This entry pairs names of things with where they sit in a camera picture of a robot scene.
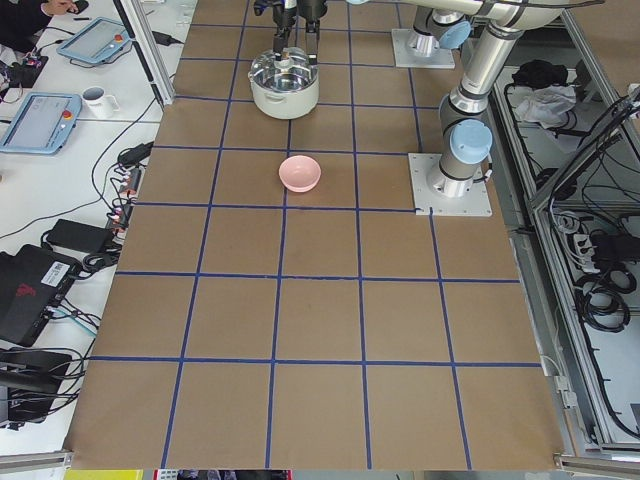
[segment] person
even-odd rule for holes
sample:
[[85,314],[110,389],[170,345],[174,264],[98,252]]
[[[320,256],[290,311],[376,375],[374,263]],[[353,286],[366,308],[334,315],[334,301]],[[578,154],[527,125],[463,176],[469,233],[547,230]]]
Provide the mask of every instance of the person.
[[0,0],[0,45],[30,52],[35,47],[31,37],[45,28],[51,17],[77,10],[71,0]]

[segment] mounting plate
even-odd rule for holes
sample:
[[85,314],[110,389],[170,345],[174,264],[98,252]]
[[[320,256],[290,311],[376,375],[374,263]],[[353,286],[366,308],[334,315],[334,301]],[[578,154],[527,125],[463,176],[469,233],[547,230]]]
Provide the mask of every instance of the mounting plate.
[[407,42],[413,30],[405,30],[394,28],[391,30],[391,38],[393,39],[393,53],[396,57],[396,67],[413,67],[413,68],[437,68],[437,69],[454,69],[456,62],[453,59],[451,50],[438,49],[430,57],[419,57],[415,55]]
[[[411,186],[416,215],[429,215],[431,210],[437,216],[445,217],[490,217],[491,203],[484,182],[474,183],[471,190],[461,198],[447,198],[434,192],[427,185],[427,173],[440,161],[439,153],[410,153]],[[482,175],[478,167],[476,177]]]

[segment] coffee mug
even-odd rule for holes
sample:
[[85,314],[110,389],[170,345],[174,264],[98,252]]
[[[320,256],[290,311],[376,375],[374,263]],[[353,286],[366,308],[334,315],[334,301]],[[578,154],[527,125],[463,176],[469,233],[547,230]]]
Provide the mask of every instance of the coffee mug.
[[82,92],[82,100],[89,110],[100,119],[107,119],[120,110],[120,105],[113,95],[107,95],[102,87],[89,87]]

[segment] white pot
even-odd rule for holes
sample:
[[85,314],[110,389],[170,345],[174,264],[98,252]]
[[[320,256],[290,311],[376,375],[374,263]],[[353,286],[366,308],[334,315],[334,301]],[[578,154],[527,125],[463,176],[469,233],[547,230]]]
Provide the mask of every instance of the white pot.
[[310,66],[303,50],[285,49],[282,62],[272,51],[253,61],[249,80],[256,106],[270,117],[290,120],[309,113],[318,103],[317,66]]
[[251,79],[251,92],[256,106],[270,117],[291,120],[299,118],[318,103],[320,82],[316,80],[304,90],[294,92],[276,92],[258,85]]

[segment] black bag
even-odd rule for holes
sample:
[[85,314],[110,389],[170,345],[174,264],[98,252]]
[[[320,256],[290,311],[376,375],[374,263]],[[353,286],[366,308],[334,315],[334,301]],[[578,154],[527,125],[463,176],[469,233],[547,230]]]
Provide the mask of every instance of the black bag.
[[516,85],[524,85],[534,90],[551,85],[566,85],[569,72],[564,65],[553,65],[544,60],[532,60],[520,67],[512,75]]

